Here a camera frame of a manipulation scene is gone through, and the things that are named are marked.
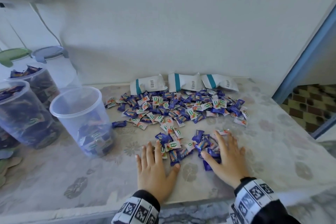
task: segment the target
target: left hand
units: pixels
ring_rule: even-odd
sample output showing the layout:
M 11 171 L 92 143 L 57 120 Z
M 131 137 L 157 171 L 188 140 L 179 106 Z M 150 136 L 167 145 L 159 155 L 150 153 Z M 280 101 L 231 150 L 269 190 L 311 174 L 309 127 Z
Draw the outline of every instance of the left hand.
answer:
M 151 193 L 161 205 L 173 191 L 180 171 L 180 164 L 174 165 L 166 177 L 159 140 L 155 144 L 155 158 L 151 142 L 148 142 L 147 147 L 142 146 L 141 158 L 139 155 L 135 157 L 138 165 L 138 189 Z

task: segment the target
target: finger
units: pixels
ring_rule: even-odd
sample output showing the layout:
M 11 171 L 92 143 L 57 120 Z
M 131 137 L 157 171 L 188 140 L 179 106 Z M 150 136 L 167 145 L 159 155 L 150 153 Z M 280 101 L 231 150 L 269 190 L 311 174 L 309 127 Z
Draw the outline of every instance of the finger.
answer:
M 233 137 L 233 145 L 234 145 L 234 149 L 235 149 L 236 151 L 239 151 L 237 138 L 235 138 L 235 137 Z
M 231 133 L 229 133 L 227 135 L 227 141 L 228 141 L 228 145 L 229 145 L 229 150 L 234 150 L 235 144 L 233 143 L 233 137 L 232 137 Z
M 170 171 L 170 173 L 167 177 L 168 186 L 170 188 L 173 188 L 175 186 L 177 175 L 179 174 L 180 169 L 181 169 L 180 164 L 175 164 L 173 166 L 173 168 L 171 169 L 171 171 Z
M 217 137 L 218 146 L 220 149 L 220 155 L 221 157 L 225 157 L 228 152 L 228 147 L 226 145 L 226 142 L 224 141 L 224 138 L 218 133 L 218 131 L 215 131 L 215 135 Z
M 155 163 L 162 164 L 162 154 L 161 154 L 161 144 L 160 141 L 157 140 L 155 143 Z
M 215 172 L 215 174 L 217 176 L 221 176 L 221 173 L 222 173 L 222 168 L 221 168 L 221 165 L 218 164 L 216 162 L 216 160 L 214 160 L 210 154 L 208 154 L 207 152 L 205 151 L 202 151 L 201 152 L 201 155 L 202 157 L 204 158 L 204 160 L 209 164 L 209 166 L 211 166 L 212 170 Z
M 153 147 L 152 147 L 152 143 L 151 142 L 148 142 L 147 144 L 147 152 L 146 152 L 146 155 L 147 155 L 147 164 L 149 166 L 152 166 L 155 164 L 155 161 L 154 161 L 154 156 L 153 156 Z
M 136 159 L 136 165 L 137 165 L 138 175 L 139 175 L 141 173 L 141 171 L 142 171 L 141 158 L 139 157 L 138 154 L 136 154 L 135 155 L 135 159 Z
M 241 155 L 245 156 L 246 153 L 245 147 L 241 147 L 239 152 Z
M 141 166 L 142 169 L 147 168 L 147 157 L 146 157 L 146 146 L 142 146 L 142 152 L 141 152 Z

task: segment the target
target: green lid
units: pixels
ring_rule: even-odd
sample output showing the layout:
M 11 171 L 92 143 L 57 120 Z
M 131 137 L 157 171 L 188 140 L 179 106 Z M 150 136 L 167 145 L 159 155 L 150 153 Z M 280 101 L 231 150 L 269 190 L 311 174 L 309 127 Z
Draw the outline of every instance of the green lid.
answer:
M 29 56 L 31 50 L 27 48 L 15 48 L 0 52 L 0 64 L 5 67 L 12 67 L 14 60 Z

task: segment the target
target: tiled floor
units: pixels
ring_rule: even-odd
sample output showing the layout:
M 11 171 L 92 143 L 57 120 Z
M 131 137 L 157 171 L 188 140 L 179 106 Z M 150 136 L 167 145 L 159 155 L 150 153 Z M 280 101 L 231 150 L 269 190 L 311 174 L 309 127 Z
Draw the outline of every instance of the tiled floor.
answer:
M 297 86 L 280 106 L 311 134 L 336 113 L 336 85 Z

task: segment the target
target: blue door frame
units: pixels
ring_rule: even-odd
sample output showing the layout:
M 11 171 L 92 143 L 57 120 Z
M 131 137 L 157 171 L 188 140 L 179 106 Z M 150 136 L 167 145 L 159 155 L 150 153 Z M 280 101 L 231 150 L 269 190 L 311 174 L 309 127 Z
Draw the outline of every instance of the blue door frame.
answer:
M 322 26 L 316 32 L 313 39 L 310 41 L 304 52 L 301 54 L 295 65 L 274 93 L 272 99 L 276 103 L 282 104 L 292 90 L 298 86 L 301 79 L 307 75 L 309 70 L 313 67 L 315 61 L 319 58 L 316 50 L 321 46 L 322 40 L 334 26 L 336 27 L 336 6 L 332 9 Z M 320 128 L 318 128 L 312 134 L 312 137 L 317 139 L 334 124 L 336 124 L 336 115 L 332 116 Z

